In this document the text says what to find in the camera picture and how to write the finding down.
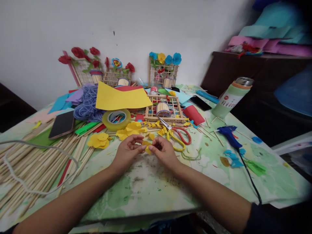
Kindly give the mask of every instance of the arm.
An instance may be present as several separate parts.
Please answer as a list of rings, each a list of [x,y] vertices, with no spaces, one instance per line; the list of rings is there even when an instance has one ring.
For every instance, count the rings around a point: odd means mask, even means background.
[[[172,144],[162,137],[153,140],[149,149],[175,177],[184,182],[203,206],[231,233],[243,233],[251,203],[215,180],[181,163]]]
[[[135,144],[141,144],[143,138],[141,135],[127,137],[109,167],[33,213],[18,224],[13,233],[70,232],[95,201],[125,173],[135,156],[145,152],[146,146]]]

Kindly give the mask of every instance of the green bottle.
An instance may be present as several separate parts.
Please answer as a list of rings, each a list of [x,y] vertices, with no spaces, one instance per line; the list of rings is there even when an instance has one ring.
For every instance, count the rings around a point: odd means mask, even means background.
[[[249,92],[253,82],[253,79],[247,77],[239,77],[233,81],[212,110],[212,114],[216,117],[224,118],[245,94]]]

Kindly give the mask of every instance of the sleeve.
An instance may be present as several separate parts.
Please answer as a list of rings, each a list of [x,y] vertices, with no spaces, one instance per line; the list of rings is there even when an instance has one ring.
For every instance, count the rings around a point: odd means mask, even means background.
[[[282,226],[271,216],[265,213],[255,203],[251,206],[251,212],[244,234],[276,234],[286,233]]]
[[[14,228],[17,226],[18,224],[15,224],[14,226],[10,227],[8,230],[6,230],[5,232],[0,232],[0,234],[12,234]]]

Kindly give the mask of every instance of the table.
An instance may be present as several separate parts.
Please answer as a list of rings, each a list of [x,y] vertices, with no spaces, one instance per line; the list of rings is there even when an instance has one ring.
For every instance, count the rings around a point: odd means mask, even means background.
[[[190,95],[194,95],[196,90],[201,89],[198,86],[191,85],[178,85],[178,87]],[[212,102],[205,101],[210,106],[215,106]],[[211,111],[203,112],[200,109],[198,110],[203,117],[209,120],[209,123],[214,119]],[[240,132],[250,138],[255,136],[231,113],[226,116],[225,122],[228,125],[237,126]],[[33,123],[23,121],[0,135],[0,141],[21,139],[34,125]],[[211,128],[206,129],[213,131],[224,125],[221,120],[216,119],[213,124],[210,124]],[[225,147],[223,147],[216,138],[211,140],[194,128],[190,128],[189,132],[192,137],[192,144],[187,146],[184,153],[186,155],[198,155],[198,151],[201,149],[201,159],[198,161],[187,161],[180,156],[181,153],[176,152],[179,155],[179,160],[232,189],[250,202],[258,202],[245,168],[225,167],[221,163],[220,157],[224,157],[223,152],[225,150],[230,149],[234,151],[226,138],[219,134],[220,139],[225,143]],[[267,174],[262,177],[257,177],[251,172],[263,204],[275,203],[279,207],[288,206],[302,201],[307,196],[310,184],[293,168],[284,166],[283,163],[285,161],[276,155],[265,143],[259,145],[239,133],[235,135],[239,137],[238,141],[246,150],[245,157],[260,162],[267,168]],[[63,192],[109,166],[119,143],[118,137],[114,137],[108,148],[104,150],[96,149],[81,174],[75,178],[72,184],[66,185]],[[1,196],[7,189],[3,186],[0,187]],[[56,194],[57,191],[39,199],[21,220],[53,200]],[[0,220],[0,230],[4,230],[21,221],[17,217],[26,204],[27,202],[24,202],[11,216],[8,217],[6,214]],[[155,156],[145,153],[136,158],[126,174],[100,197],[82,218],[81,225],[91,225],[74,228],[72,233],[135,231],[142,227],[147,228],[156,220],[178,217],[199,209],[200,204],[190,191],[175,177],[170,175]]]

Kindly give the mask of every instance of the smartphone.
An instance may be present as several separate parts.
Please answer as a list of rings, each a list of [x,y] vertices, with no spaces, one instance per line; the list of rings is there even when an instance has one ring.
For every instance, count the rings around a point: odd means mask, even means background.
[[[191,102],[198,105],[203,111],[211,110],[212,107],[209,106],[206,102],[201,100],[198,96],[193,96],[190,98]]]
[[[75,128],[75,118],[74,111],[60,114],[55,118],[54,124],[52,126],[49,139],[55,139],[62,137],[66,134],[74,131]]]

